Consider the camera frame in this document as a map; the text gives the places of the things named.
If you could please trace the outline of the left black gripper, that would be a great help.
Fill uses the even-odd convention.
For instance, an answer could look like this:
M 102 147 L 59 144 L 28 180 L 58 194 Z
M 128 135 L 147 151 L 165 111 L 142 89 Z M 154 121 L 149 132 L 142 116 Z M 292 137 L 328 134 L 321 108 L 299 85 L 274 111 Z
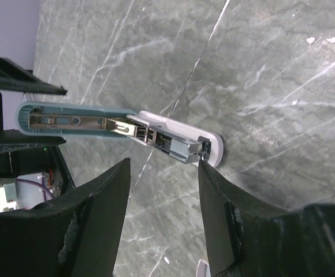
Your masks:
M 66 95 L 67 90 L 42 81 L 10 59 L 0 57 L 0 89 L 25 93 Z M 59 149 L 62 137 L 29 136 L 18 130 L 3 129 L 2 94 L 0 93 L 0 186 L 12 183 L 21 175 L 47 172 L 60 190 L 74 188 L 69 169 Z

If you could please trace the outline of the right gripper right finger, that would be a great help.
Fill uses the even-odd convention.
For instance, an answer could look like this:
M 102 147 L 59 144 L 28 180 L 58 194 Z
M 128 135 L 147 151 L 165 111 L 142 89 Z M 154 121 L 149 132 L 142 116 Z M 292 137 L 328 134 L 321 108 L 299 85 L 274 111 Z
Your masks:
M 198 168 L 212 276 L 335 276 L 335 204 L 289 212 Z

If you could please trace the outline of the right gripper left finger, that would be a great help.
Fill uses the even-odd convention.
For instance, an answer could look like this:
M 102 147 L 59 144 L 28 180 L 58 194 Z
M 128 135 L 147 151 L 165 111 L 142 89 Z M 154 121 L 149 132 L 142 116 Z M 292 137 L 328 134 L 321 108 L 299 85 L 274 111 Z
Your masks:
M 0 276 L 112 276 L 131 184 L 124 159 L 62 196 L 0 213 Z

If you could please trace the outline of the staple strip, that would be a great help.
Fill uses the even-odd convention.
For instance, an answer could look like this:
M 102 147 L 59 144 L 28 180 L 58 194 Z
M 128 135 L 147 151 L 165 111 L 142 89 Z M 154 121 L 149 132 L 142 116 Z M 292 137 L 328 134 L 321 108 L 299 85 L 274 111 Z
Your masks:
M 211 277 L 210 267 L 206 260 L 200 259 L 196 268 L 196 277 Z

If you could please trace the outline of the light blue white stapler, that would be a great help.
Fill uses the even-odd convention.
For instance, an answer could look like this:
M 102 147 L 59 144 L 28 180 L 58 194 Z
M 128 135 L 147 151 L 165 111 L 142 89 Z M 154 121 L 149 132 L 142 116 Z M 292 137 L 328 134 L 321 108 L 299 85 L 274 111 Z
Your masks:
M 224 155 L 220 135 L 148 111 L 52 102 L 24 102 L 15 115 L 18 130 L 29 136 L 131 139 L 176 160 L 217 167 Z

